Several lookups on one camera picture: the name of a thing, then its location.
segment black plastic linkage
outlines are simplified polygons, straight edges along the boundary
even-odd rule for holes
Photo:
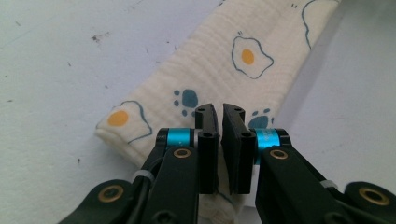
[[[353,223],[295,150],[264,150],[257,189],[256,207],[262,223]]]
[[[76,210],[60,224],[75,223],[125,223],[139,183],[110,180],[96,186]]]
[[[195,129],[198,132],[200,156],[200,193],[212,194],[218,191],[218,116],[213,105],[201,105],[195,109]]]
[[[167,149],[141,223],[196,223],[198,160],[193,147]]]
[[[227,165],[230,194],[249,194],[256,134],[245,126],[245,110],[224,104],[221,145]]]

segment metal rivet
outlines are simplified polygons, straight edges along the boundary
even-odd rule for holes
[[[382,206],[390,204],[389,198],[376,189],[360,188],[359,194],[363,199],[369,201],[370,203],[375,203]]]
[[[278,160],[285,160],[288,158],[288,153],[280,149],[274,149],[270,151],[270,155]]]
[[[112,203],[119,199],[123,193],[120,185],[112,185],[105,187],[99,192],[98,198],[102,203]]]
[[[174,151],[174,156],[180,159],[188,158],[191,155],[191,151],[186,148],[179,148]]]

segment wire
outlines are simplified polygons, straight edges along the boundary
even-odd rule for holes
[[[154,175],[157,175],[157,172],[159,170],[159,167],[161,166],[163,162],[163,158],[159,158],[155,160],[148,168],[147,170],[149,172],[154,172]],[[141,219],[143,216],[143,211],[146,208],[146,204],[149,199],[149,190],[151,188],[151,180],[146,177],[146,176],[138,176],[134,182],[139,181],[140,184],[138,188],[136,189],[134,198],[137,198],[136,203],[134,203],[134,206],[132,208],[132,212],[128,217],[128,221],[126,224],[139,224],[141,223]]]

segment screw hole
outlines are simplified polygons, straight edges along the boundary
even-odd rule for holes
[[[370,203],[386,206],[390,204],[389,198],[376,189],[360,188],[359,194],[363,199]]]
[[[241,133],[242,134],[242,136],[244,136],[244,137],[250,137],[251,136],[251,133]]]
[[[212,133],[204,133],[204,137],[212,137],[213,134]]]
[[[272,157],[274,157],[275,159],[279,159],[279,160],[285,160],[288,158],[288,153],[286,153],[285,151],[282,151],[280,149],[274,149],[272,151],[270,151],[270,155]]]

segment blue paw print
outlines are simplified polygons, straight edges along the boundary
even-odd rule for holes
[[[248,123],[248,127],[251,129],[254,128],[267,128],[268,127],[268,122],[270,121],[270,119],[268,118],[268,116],[266,114],[268,114],[268,112],[270,112],[271,109],[266,108],[264,109],[263,115],[259,115],[259,111],[254,111],[252,116],[253,119]],[[271,118],[271,124],[274,123],[274,118]]]
[[[180,91],[174,91],[174,95],[175,96],[180,96]],[[180,101],[179,100],[175,100],[174,101],[174,105],[176,107],[180,106]],[[191,113],[191,115],[193,117],[195,117],[195,107],[198,106],[198,96],[197,93],[193,90],[184,90],[181,93],[181,105],[183,106],[183,110],[181,111],[181,114],[184,117],[187,117],[187,115],[189,113]]]

